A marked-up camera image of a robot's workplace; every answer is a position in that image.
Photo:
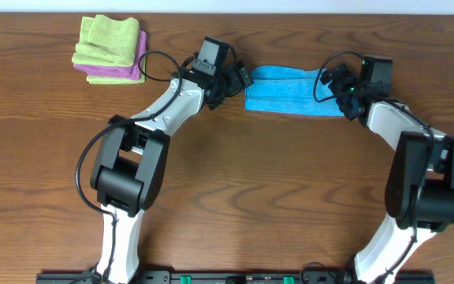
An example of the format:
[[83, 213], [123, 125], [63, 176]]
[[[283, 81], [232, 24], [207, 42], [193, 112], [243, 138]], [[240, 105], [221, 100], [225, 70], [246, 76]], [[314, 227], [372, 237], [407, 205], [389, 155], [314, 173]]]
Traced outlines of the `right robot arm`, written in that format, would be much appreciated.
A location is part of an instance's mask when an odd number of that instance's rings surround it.
[[393, 150], [385, 187], [386, 215], [337, 283], [394, 283], [425, 241], [454, 224], [454, 136], [430, 126], [390, 95], [393, 62], [364, 55], [359, 75], [345, 64], [318, 82], [350, 121], [379, 135]]

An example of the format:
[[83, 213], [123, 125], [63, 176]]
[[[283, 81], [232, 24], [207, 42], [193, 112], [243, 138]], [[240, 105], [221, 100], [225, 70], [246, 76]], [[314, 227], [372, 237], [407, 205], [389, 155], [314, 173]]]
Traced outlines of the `blue microfiber cloth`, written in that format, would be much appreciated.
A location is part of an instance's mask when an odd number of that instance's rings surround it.
[[317, 82], [318, 70], [264, 65], [253, 69], [254, 84], [245, 90], [245, 109], [278, 114], [340, 117], [327, 85]]

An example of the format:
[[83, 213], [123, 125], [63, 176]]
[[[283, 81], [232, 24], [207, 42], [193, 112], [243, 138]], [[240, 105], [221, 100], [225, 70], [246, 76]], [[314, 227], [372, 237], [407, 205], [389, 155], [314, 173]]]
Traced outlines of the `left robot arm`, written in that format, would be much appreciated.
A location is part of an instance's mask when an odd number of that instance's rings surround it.
[[90, 180], [104, 217], [95, 283], [128, 283], [135, 275], [141, 222], [162, 187], [171, 136], [204, 106], [214, 109], [253, 83], [241, 60], [213, 73], [206, 68], [199, 60], [180, 67], [146, 110], [110, 119]]

